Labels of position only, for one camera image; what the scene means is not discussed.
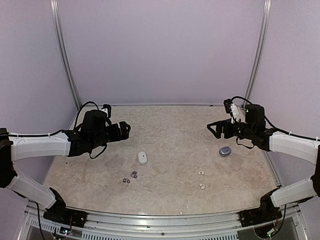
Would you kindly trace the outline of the white earbud charging case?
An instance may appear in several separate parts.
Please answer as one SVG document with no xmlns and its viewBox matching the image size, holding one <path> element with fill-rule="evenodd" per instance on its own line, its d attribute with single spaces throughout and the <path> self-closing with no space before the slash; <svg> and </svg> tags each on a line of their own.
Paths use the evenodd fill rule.
<svg viewBox="0 0 320 240">
<path fill-rule="evenodd" d="M 144 165 L 148 162 L 147 154 L 144 151 L 140 151 L 137 154 L 137 159 L 141 165 Z"/>
</svg>

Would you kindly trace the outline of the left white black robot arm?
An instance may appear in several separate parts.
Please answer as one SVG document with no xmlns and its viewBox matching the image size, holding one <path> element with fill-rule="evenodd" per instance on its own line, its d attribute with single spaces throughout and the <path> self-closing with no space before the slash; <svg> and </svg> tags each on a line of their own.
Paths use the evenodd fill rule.
<svg viewBox="0 0 320 240">
<path fill-rule="evenodd" d="M 96 148 L 129 138 L 131 127 L 125 121 L 112 123 L 106 110 L 90 110 L 82 123 L 72 130 L 48 134 L 10 133 L 0 130 L 0 187 L 26 197 L 45 209 L 57 221 L 70 218 L 70 211 L 59 193 L 15 170 L 14 162 L 37 157 L 78 157 L 92 154 Z"/>
</svg>

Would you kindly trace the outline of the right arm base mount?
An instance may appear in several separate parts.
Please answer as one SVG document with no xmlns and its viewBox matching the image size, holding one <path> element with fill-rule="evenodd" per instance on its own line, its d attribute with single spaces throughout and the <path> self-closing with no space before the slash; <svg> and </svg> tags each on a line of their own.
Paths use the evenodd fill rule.
<svg viewBox="0 0 320 240">
<path fill-rule="evenodd" d="M 242 227 L 259 225 L 282 218 L 279 207 L 275 207 L 269 196 L 260 199 L 260 206 L 246 209 L 239 212 L 239 219 Z"/>
</svg>

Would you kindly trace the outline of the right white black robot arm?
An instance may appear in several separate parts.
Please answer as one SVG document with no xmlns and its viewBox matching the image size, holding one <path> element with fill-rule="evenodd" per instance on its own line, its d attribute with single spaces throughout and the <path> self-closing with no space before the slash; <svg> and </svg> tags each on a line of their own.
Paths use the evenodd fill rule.
<svg viewBox="0 0 320 240">
<path fill-rule="evenodd" d="M 265 109 L 258 104 L 248 104 L 241 110 L 232 101 L 224 104 L 229 119 L 209 123 L 207 129 L 217 138 L 249 140 L 253 147 L 266 152 L 282 153 L 305 160 L 315 166 L 314 174 L 286 187 L 267 193 L 260 200 L 256 218 L 266 222 L 279 207 L 307 201 L 320 195 L 320 141 L 285 133 L 278 128 L 266 127 Z"/>
</svg>

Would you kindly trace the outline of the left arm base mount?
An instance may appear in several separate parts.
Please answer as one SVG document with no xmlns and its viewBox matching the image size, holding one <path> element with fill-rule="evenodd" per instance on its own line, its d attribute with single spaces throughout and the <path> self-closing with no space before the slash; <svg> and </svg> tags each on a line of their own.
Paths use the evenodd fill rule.
<svg viewBox="0 0 320 240">
<path fill-rule="evenodd" d="M 51 207 L 46 209 L 43 217 L 47 220 L 68 225 L 70 227 L 83 228 L 88 213 L 81 210 L 75 210 L 67 207 Z"/>
</svg>

